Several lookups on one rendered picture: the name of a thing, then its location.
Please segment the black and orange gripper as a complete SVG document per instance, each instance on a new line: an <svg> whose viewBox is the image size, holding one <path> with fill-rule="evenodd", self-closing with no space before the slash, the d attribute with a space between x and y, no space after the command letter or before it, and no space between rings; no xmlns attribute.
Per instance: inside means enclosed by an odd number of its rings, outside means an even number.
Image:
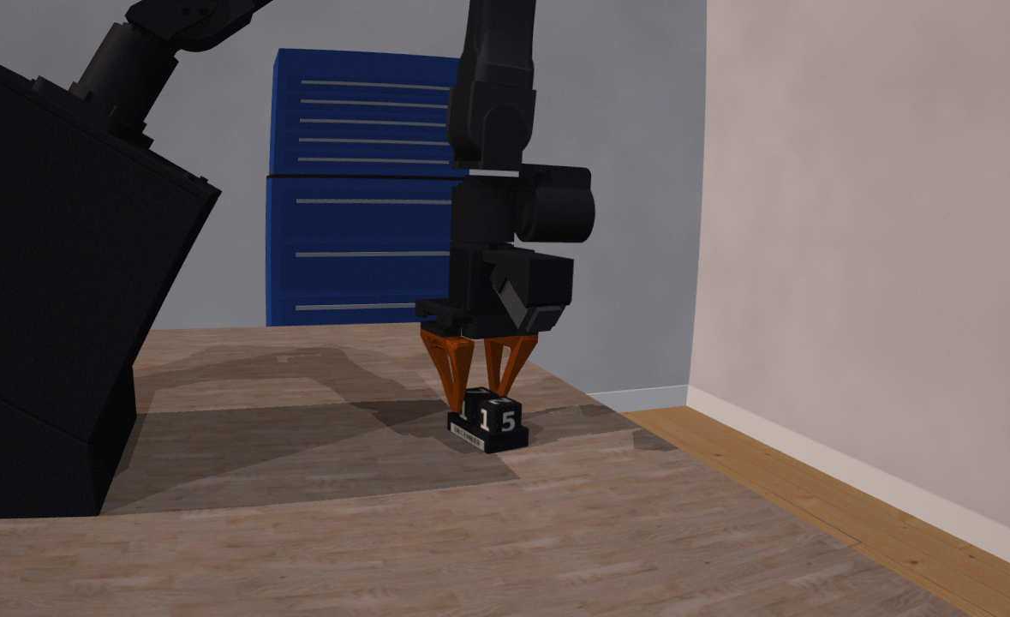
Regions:
<svg viewBox="0 0 1010 617"><path fill-rule="evenodd" d="M422 319L437 315L437 320L420 321L420 337L437 367L447 404L454 413L462 409L472 366L475 341L470 339L484 338L489 389L499 396L508 395L517 374L537 344L537 332L517 329L507 308L464 311L449 305L447 296L415 300L415 315ZM461 336L461 328L465 338ZM500 382L502 346L510 347L510 356ZM447 356L451 359L452 372Z"/></svg>

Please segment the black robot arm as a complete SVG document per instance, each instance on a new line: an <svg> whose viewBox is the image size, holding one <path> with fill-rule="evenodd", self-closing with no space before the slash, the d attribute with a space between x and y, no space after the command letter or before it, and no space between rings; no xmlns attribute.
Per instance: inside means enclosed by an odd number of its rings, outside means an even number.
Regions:
<svg viewBox="0 0 1010 617"><path fill-rule="evenodd" d="M33 90L149 149L144 120L179 63L176 52L210 50L269 3L141 0L126 12L128 22L114 22L78 83L67 91L38 75ZM519 178L465 175L452 186L451 241L490 247L451 249L449 305L507 309L517 329L546 332L571 303L574 259L498 245L515 242L515 233L525 243L583 243L594 227L595 201L589 169L522 164L535 122L535 4L469 1L464 52L447 100L452 169L519 171Z"/></svg>

